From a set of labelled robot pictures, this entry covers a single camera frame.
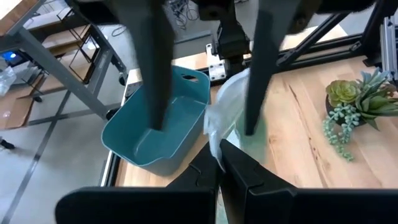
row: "blue basket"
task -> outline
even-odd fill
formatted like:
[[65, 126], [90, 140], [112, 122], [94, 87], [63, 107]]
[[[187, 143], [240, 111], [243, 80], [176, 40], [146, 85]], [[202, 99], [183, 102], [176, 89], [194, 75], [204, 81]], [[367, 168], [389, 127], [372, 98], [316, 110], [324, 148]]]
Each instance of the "blue basket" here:
[[[205, 108], [210, 101], [210, 80], [202, 72], [172, 67], [172, 97], [164, 128], [149, 127], [140, 87], [106, 124], [104, 146], [130, 163], [157, 175], [171, 175], [182, 163], [202, 132]], [[184, 76], [195, 77], [187, 80]]]

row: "clear plastic bag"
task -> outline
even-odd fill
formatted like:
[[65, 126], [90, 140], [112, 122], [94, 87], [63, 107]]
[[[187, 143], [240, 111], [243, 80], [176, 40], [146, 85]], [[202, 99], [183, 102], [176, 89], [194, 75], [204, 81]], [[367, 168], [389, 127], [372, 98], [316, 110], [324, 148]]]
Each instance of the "clear plastic bag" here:
[[218, 90], [216, 102], [208, 106], [205, 113], [204, 133], [209, 136], [210, 151], [223, 168], [220, 142], [232, 131], [239, 140], [239, 148], [250, 156], [264, 158], [258, 153], [264, 153], [266, 146], [266, 124], [261, 116], [253, 136], [244, 134], [244, 103], [250, 69], [232, 76]]
[[16, 79], [17, 76], [11, 67], [7, 67], [3, 71], [0, 70], [0, 96], [6, 95]]

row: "wooden tabletop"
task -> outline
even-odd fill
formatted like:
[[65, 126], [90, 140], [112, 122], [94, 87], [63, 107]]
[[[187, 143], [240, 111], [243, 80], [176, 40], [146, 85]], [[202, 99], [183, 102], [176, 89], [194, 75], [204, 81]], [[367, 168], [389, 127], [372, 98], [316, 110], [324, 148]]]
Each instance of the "wooden tabletop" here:
[[[286, 38], [284, 48], [295, 47], [314, 28]], [[336, 26], [322, 40], [345, 36]], [[378, 118], [379, 131], [358, 127], [348, 146], [354, 157], [346, 162], [327, 143], [322, 131], [325, 117], [325, 87], [338, 78], [359, 78], [361, 70], [373, 71], [362, 57], [274, 76], [267, 94], [264, 116], [267, 120], [268, 146], [249, 153], [265, 168], [297, 187], [398, 187], [398, 118]], [[175, 61], [192, 69], [206, 67], [206, 55], [196, 54]], [[131, 70], [128, 83], [137, 80], [138, 70]], [[219, 87], [211, 89], [214, 101]], [[207, 143], [200, 135], [179, 170], [170, 177], [159, 177], [122, 160], [117, 186], [166, 186], [182, 171]]]
[[39, 0], [1, 0], [0, 37], [18, 22]]

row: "gray floor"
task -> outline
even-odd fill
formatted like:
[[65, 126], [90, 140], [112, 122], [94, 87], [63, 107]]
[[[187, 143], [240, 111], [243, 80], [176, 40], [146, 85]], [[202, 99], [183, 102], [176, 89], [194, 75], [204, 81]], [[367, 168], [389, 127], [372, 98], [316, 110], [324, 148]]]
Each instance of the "gray floor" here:
[[[257, 1], [249, 0], [237, 5], [237, 17], [247, 35], [252, 38], [256, 21]], [[370, 11], [355, 14], [341, 22], [348, 34], [362, 32]], [[319, 25], [327, 16], [315, 16], [310, 26]], [[189, 21], [184, 37], [205, 30], [214, 30], [217, 22]], [[124, 33], [112, 37], [117, 26], [103, 27], [103, 32], [122, 58], [128, 69], [136, 68], [134, 50], [129, 36]], [[175, 57], [204, 51], [210, 38], [202, 38], [175, 46]], [[99, 93], [100, 100], [111, 105], [119, 103], [123, 87], [118, 83], [118, 72], [110, 66], [105, 85]], [[66, 92], [43, 96], [43, 103], [35, 103], [30, 120], [54, 116]], [[67, 101], [62, 113], [86, 110], [75, 96]], [[0, 151], [0, 222], [55, 223], [53, 210], [57, 200], [67, 192], [83, 186], [98, 185], [108, 151], [101, 143], [104, 121], [89, 114], [10, 131], [0, 135], [13, 142], [14, 152]]]

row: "potted succulent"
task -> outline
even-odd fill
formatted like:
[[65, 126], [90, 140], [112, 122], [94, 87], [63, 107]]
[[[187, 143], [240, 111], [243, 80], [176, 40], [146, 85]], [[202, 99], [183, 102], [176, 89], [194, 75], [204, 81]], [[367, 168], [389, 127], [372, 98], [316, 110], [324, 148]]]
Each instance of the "potted succulent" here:
[[337, 153], [348, 161], [354, 157], [345, 146], [355, 127], [369, 124], [379, 130], [375, 119], [380, 116], [398, 116], [396, 87], [388, 83], [389, 72], [373, 74], [361, 72], [362, 80], [336, 80], [326, 88], [326, 110], [323, 132]]

